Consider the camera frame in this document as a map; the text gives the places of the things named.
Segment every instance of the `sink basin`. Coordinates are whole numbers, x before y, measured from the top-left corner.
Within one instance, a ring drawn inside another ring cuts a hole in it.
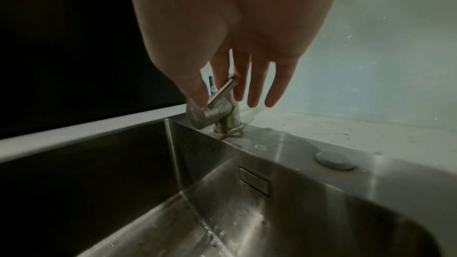
[[[336,171],[321,150],[351,159]],[[62,257],[455,256],[457,178],[247,126],[183,118],[0,163],[4,252]]]

